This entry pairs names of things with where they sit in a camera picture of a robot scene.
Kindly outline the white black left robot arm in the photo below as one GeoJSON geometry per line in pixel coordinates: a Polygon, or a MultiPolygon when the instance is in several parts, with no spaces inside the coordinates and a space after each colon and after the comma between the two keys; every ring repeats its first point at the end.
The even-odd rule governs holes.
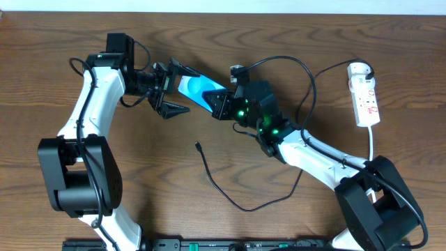
{"type": "Polygon", "coordinates": [[[144,230],[129,216],[121,200],[123,181],[108,145],[109,129],[124,95],[148,100],[162,118],[189,108],[164,101],[178,76],[198,73],[175,59],[167,65],[134,66],[137,44],[125,33],[110,33],[106,49],[81,60],[76,73],[84,83],[75,108],[54,138],[42,139],[38,158],[49,202],[94,229],[97,240],[64,241],[63,250],[152,250],[144,230]]]}

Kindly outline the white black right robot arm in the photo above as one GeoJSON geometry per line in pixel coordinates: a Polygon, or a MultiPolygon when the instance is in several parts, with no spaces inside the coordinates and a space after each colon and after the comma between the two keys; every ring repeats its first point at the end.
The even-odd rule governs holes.
{"type": "Polygon", "coordinates": [[[393,163],[343,153],[312,137],[279,110],[267,81],[205,91],[219,120],[256,131],[266,155],[300,168],[334,190],[346,229],[331,246],[342,250],[414,250],[428,239],[424,215],[393,163]]]}

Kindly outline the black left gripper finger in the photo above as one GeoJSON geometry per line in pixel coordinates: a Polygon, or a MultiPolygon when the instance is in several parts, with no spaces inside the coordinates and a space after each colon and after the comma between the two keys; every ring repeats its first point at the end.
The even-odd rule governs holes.
{"type": "Polygon", "coordinates": [[[179,114],[184,114],[190,111],[189,107],[176,105],[170,102],[163,101],[161,104],[160,115],[164,119],[170,119],[179,114]]]}
{"type": "Polygon", "coordinates": [[[172,76],[188,76],[188,77],[200,77],[201,74],[197,71],[188,68],[186,66],[183,66],[178,60],[171,57],[169,60],[169,71],[171,72],[172,76]]]}

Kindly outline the blue screen Galaxy smartphone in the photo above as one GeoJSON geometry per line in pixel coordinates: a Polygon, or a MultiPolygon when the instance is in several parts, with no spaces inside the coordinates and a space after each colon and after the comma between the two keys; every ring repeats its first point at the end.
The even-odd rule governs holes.
{"type": "Polygon", "coordinates": [[[225,87],[204,75],[201,75],[200,77],[182,76],[178,86],[178,91],[181,94],[209,112],[211,112],[212,109],[203,99],[202,94],[204,91],[215,91],[220,89],[225,89],[225,87]]]}

